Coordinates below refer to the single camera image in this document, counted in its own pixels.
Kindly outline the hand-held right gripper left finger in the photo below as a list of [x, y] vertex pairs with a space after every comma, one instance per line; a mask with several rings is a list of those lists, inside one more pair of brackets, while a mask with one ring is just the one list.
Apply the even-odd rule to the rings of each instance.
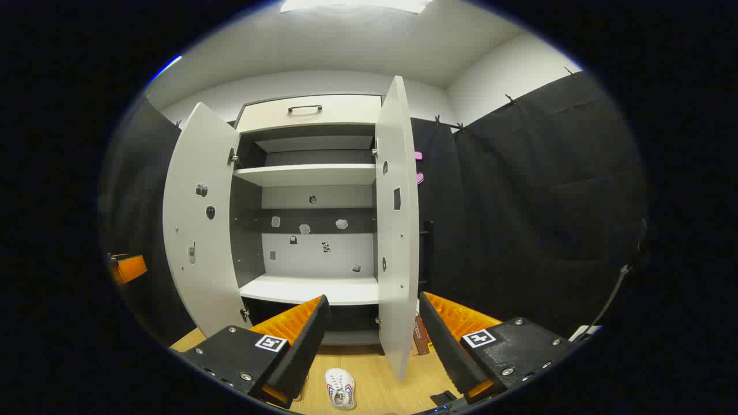
[[182, 356], [242, 395], [290, 408], [321, 347], [330, 304], [319, 295], [244, 329], [227, 326]]

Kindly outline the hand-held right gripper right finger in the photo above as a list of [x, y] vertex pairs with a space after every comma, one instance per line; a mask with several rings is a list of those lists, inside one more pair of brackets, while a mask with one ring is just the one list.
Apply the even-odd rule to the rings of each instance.
[[469, 404], [532, 382], [574, 349], [527, 318], [501, 321], [429, 292], [418, 300], [436, 354]]

